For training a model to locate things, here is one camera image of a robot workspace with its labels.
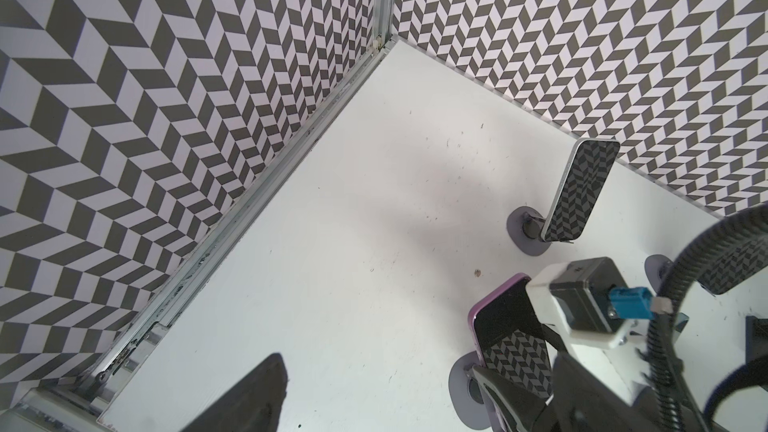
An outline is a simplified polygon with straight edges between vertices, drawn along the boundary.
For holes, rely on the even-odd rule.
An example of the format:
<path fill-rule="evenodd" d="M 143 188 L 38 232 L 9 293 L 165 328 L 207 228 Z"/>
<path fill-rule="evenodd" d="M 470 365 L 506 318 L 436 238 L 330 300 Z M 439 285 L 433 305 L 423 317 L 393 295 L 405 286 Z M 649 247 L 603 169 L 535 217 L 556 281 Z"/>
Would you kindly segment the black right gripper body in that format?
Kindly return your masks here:
<path fill-rule="evenodd" d="M 552 396 L 539 418 L 541 431 L 661 431 L 661 412 L 643 377 L 645 338 L 631 335 L 615 349 L 586 347 L 582 359 L 557 335 L 546 342 L 552 362 Z"/>

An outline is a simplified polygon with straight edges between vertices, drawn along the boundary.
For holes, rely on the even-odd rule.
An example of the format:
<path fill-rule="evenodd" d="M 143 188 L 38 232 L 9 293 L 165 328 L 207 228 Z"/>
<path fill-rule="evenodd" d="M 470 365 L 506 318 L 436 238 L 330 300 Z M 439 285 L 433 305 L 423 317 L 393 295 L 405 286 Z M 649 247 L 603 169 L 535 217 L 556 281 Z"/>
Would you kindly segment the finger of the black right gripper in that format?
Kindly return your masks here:
<path fill-rule="evenodd" d="M 536 430 L 536 422 L 547 407 L 545 399 L 478 365 L 471 368 L 471 376 L 493 404 L 506 431 Z"/>

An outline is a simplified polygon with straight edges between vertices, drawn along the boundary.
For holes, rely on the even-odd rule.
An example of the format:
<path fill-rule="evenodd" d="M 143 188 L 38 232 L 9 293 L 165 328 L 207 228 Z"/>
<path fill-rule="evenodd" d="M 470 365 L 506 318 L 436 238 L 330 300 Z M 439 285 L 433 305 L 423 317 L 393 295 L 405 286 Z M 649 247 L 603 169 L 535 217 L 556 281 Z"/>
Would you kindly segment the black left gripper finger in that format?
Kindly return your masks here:
<path fill-rule="evenodd" d="M 283 357 L 272 353 L 191 421 L 183 432 L 275 432 L 287 386 Z"/>

